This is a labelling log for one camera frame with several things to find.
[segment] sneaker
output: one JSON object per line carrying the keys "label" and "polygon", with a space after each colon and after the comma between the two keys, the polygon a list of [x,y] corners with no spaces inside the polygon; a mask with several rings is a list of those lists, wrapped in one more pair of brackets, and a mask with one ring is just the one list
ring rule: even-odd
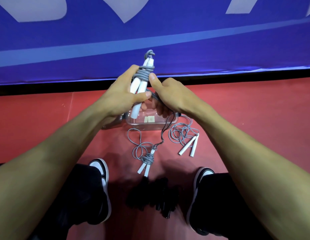
{"label": "sneaker", "polygon": [[108,196],[108,180],[109,180],[109,171],[106,162],[101,158],[96,158],[95,160],[89,163],[89,166],[97,168],[101,173],[101,183],[103,184],[103,189],[107,197],[107,205],[103,204],[102,210],[100,212],[100,217],[103,218],[101,222],[106,221],[110,214],[112,213],[112,207],[110,205],[110,200]]}
{"label": "sneaker", "polygon": [[192,203],[188,209],[188,212],[187,212],[187,215],[186,215],[186,222],[187,224],[195,231],[197,232],[198,234],[201,234],[201,235],[207,235],[208,233],[205,233],[203,231],[201,231],[200,229],[196,229],[194,226],[192,226],[192,223],[190,222],[190,213],[192,211],[192,206],[195,202],[195,199],[196,199],[196,196],[197,196],[197,191],[198,191],[198,186],[199,186],[199,183],[201,181],[201,179],[206,176],[206,175],[209,175],[209,174],[213,174],[214,171],[210,168],[200,168],[198,171],[197,171],[197,174],[195,176],[195,179],[194,179],[194,196],[193,196],[193,200],[192,200]]}

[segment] red floor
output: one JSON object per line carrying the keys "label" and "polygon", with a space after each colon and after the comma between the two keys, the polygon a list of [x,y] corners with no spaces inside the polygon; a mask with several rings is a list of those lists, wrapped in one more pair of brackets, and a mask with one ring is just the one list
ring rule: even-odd
{"label": "red floor", "polygon": [[[310,173],[310,78],[189,86],[223,117],[255,139]],[[0,163],[27,151],[96,101],[103,91],[0,97]],[[181,146],[169,140],[159,146],[149,177],[165,175],[172,184],[190,182],[188,173],[199,166],[215,172],[226,168],[201,131],[194,158],[179,156]],[[156,143],[159,131],[143,132],[143,141]],[[127,189],[140,181],[140,161],[132,158],[124,128],[100,131],[80,163],[101,157],[110,170],[109,194],[113,213],[105,224],[71,228],[69,240],[83,239],[221,239],[201,237],[190,230],[178,210],[164,219],[157,211],[130,210]]]}

